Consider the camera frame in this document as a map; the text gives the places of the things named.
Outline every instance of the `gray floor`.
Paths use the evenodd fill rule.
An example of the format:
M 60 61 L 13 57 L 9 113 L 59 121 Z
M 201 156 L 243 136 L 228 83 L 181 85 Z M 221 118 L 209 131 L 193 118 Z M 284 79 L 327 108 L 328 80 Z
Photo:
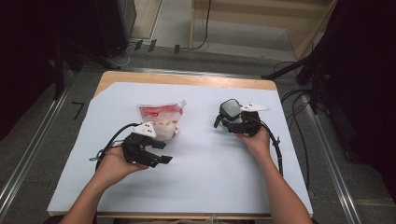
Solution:
M 174 54 L 171 49 L 155 49 L 153 52 L 148 53 L 147 48 L 142 48 L 139 51 L 131 51 L 131 56 L 131 62 L 127 66 L 122 67 L 121 70 L 128 71 L 143 67 L 225 73 L 236 77 L 259 78 L 259 75 L 270 74 L 277 63 L 277 61 L 265 59 L 206 52 L 183 51 L 179 54 Z M 72 102 L 88 103 L 104 72 L 103 69 L 93 62 L 87 61 L 86 64 L 83 70 L 77 74 L 76 80 L 69 90 L 56 120 L 50 127 L 49 133 L 2 223 L 41 223 L 48 217 L 47 206 L 70 150 L 73 148 L 79 127 L 87 110 L 87 106 L 84 106 L 82 113 L 74 120 L 78 107 L 73 105 Z M 290 73 L 276 81 L 280 96 L 287 91 L 300 88 L 295 84 L 294 76 L 293 73 Z M 2 157 L 1 164 L 2 167 L 7 167 L 7 169 L 2 169 L 1 171 L 2 183 L 5 183 L 10 177 L 13 167 L 18 163 L 40 119 L 44 117 L 46 109 L 51 104 L 53 91 L 53 87 L 50 87 L 43 93 L 7 139 L 0 143 L 1 151 L 5 155 L 5 157 Z M 290 103 L 291 101 L 287 101 L 284 104 L 286 115 L 290 113 Z M 331 122 L 325 115 L 321 114 L 319 117 L 332 146 L 333 155 L 358 207 L 361 223 L 395 223 L 396 206 L 389 200 L 389 194 L 381 181 L 380 175 L 370 166 L 347 161 L 343 147 L 333 130 Z M 308 148 L 310 166 L 309 192 L 312 196 L 314 218 L 319 223 L 347 223 L 346 215 L 324 162 L 323 154 L 319 150 L 317 136 L 307 113 L 300 113 L 298 120 L 302 125 Z M 290 133 L 303 174 L 306 177 L 304 151 L 295 125 L 293 125 Z M 103 219 L 101 222 L 110 223 L 111 220 Z

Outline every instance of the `plastic bag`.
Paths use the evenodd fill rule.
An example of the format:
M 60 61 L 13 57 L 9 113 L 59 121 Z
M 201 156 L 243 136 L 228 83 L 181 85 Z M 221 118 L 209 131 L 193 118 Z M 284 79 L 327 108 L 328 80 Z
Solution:
M 155 140 L 166 141 L 177 135 L 177 123 L 183 114 L 186 101 L 169 105 L 138 105 L 143 122 L 151 121 L 155 133 Z

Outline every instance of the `floor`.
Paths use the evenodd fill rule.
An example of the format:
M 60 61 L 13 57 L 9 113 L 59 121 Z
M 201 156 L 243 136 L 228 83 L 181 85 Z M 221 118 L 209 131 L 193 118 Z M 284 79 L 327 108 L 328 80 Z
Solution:
M 188 46 L 189 8 L 187 0 L 164 0 L 152 30 L 151 39 L 157 39 L 157 48 L 152 52 L 148 52 L 147 46 L 142 46 L 141 50 L 129 49 L 129 54 L 120 54 L 111 60 L 116 63 L 128 61 L 121 67 L 123 71 L 146 68 L 145 71 L 148 72 L 163 69 L 193 71 L 209 76 L 222 73 L 243 78 L 260 78 L 259 75 L 271 74 L 279 62 L 295 61 L 284 30 L 275 28 L 259 30 L 257 27 L 244 26 L 234 28 L 231 24 L 214 22 L 209 23 L 209 38 L 204 48 L 175 54 L 173 52 L 175 44 Z M 196 26 L 202 27 L 202 23 L 198 21 Z M 238 36 L 236 39 L 218 38 L 216 32 L 224 32 L 219 29 L 222 27 L 226 30 L 250 29 L 260 33 L 265 41 L 240 41 L 249 36 L 240 36 L 235 31 L 234 34 Z M 94 62 L 87 60 L 84 63 L 81 72 L 70 75 L 70 89 L 64 95 L 55 118 L 49 123 L 49 131 L 44 135 L 42 142 L 37 144 L 37 152 L 33 156 L 32 163 L 29 164 L 29 172 L 22 177 L 18 193 L 13 195 L 13 202 L 7 208 L 7 212 L 0 217 L 1 223 L 40 223 L 48 217 L 46 209 L 52 192 L 73 148 L 95 87 L 104 72 Z M 286 65 L 287 63 L 280 64 L 276 70 Z M 295 83 L 294 78 L 295 74 L 289 73 L 276 80 L 280 97 L 288 91 L 301 88 Z M 53 91 L 52 86 L 44 92 L 11 134 L 0 142 L 1 166 L 6 167 L 1 170 L 0 184 L 7 183 L 14 167 L 17 167 L 24 151 L 30 146 L 35 131 L 53 104 L 51 100 Z M 73 102 L 86 103 L 76 119 L 74 117 L 78 108 Z M 292 99 L 285 102 L 285 115 L 290 114 L 291 103 Z M 304 110 L 297 117 L 302 123 L 303 135 L 307 142 L 308 159 L 304 155 L 301 137 L 295 125 L 291 127 L 290 134 L 304 177 L 307 178 L 308 171 L 310 174 L 308 192 L 314 208 L 314 218 L 319 223 L 396 223 L 396 205 L 383 185 L 379 173 L 364 163 L 356 164 L 347 160 L 343 145 L 330 119 L 325 113 L 320 113 L 314 118 L 319 120 L 327 140 L 325 147 L 330 149 L 336 161 L 337 169 L 343 177 L 359 216 L 357 221 L 348 219 L 346 210 L 340 203 L 340 192 L 334 185 L 334 177 L 331 175 L 330 166 L 326 163 L 325 150 L 322 148 L 323 144 L 320 142 L 312 118 L 309 109 Z M 111 220 L 101 219 L 100 223 L 111 223 Z M 271 221 L 257 220 L 256 223 L 264 224 Z

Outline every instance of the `hand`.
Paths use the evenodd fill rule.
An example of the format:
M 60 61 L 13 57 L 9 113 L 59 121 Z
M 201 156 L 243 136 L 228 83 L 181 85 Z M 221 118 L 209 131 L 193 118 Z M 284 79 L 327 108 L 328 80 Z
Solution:
M 125 176 L 136 171 L 146 170 L 148 167 L 139 163 L 128 163 L 121 147 L 111 148 L 102 159 L 98 169 L 92 177 L 92 182 L 102 189 L 120 182 Z
M 270 135 L 264 128 L 260 128 L 259 131 L 251 137 L 242 133 L 236 133 L 235 135 L 247 145 L 250 153 L 257 161 L 271 158 L 269 149 Z

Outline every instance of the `wooden table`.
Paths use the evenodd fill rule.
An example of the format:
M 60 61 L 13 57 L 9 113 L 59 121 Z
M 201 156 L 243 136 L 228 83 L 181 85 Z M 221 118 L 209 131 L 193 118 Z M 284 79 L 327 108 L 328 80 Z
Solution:
M 285 28 L 299 60 L 309 51 L 318 34 L 324 32 L 336 2 L 337 0 L 212 0 L 209 20 Z M 208 3 L 208 0 L 192 1 L 190 48 L 194 39 L 194 21 L 206 20 Z
M 155 97 L 145 98 L 148 91 L 154 92 Z M 73 204 L 93 174 L 94 162 L 90 163 L 88 158 L 96 155 L 97 149 L 104 146 L 126 120 L 137 117 L 137 101 L 156 103 L 179 96 L 187 100 L 178 124 L 180 136 L 167 143 L 164 150 L 151 151 L 174 158 L 167 165 L 160 164 L 155 169 L 128 176 L 108 189 L 99 203 L 98 216 L 208 219 L 216 213 L 221 219 L 270 218 L 262 174 L 254 158 L 232 134 L 213 128 L 219 103 L 225 101 L 221 95 L 223 98 L 238 96 L 235 98 L 244 102 L 265 98 L 271 110 L 260 116 L 282 141 L 285 179 L 312 214 L 274 82 L 131 72 L 103 74 L 49 204 L 49 214 L 64 214 Z M 219 102 L 214 101 L 217 98 L 221 98 Z M 125 111 L 127 116 L 120 115 Z M 272 155 L 276 161 L 273 148 Z

